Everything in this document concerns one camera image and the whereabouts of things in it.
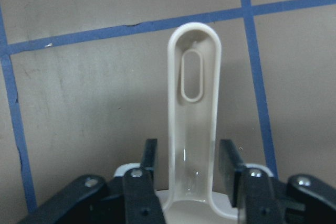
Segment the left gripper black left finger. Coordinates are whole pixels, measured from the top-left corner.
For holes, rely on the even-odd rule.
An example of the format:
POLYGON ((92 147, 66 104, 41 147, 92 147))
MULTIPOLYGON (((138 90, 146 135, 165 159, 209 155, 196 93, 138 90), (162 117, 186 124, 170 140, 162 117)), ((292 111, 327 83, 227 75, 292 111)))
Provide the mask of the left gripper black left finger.
POLYGON ((154 189, 157 139, 146 140, 140 166, 122 180, 126 223, 164 223, 161 203, 154 189))

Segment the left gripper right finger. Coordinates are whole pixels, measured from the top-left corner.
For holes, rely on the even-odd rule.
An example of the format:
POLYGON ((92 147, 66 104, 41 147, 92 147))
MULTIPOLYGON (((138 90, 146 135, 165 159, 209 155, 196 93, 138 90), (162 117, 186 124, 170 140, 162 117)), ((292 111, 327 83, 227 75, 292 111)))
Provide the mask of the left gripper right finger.
POLYGON ((282 223, 271 177, 244 163, 231 140, 220 140, 219 171, 229 202, 238 210, 238 223, 282 223))

